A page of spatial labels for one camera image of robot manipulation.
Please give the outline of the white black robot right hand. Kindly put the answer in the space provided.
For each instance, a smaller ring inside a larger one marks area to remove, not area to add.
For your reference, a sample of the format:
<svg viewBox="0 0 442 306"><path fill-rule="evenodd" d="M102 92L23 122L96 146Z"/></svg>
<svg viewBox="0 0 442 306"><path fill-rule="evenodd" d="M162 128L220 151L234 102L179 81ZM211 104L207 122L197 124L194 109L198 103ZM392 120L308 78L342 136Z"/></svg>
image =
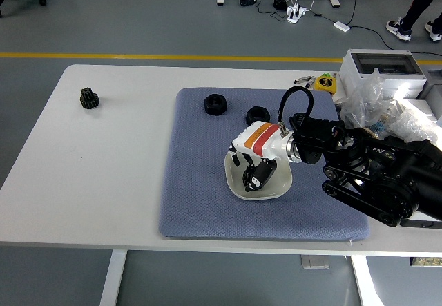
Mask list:
<svg viewBox="0 0 442 306"><path fill-rule="evenodd" d="M293 133L279 124L254 122L231 142L226 154L228 186L244 200L278 198L292 185L293 162L300 162Z"/></svg>

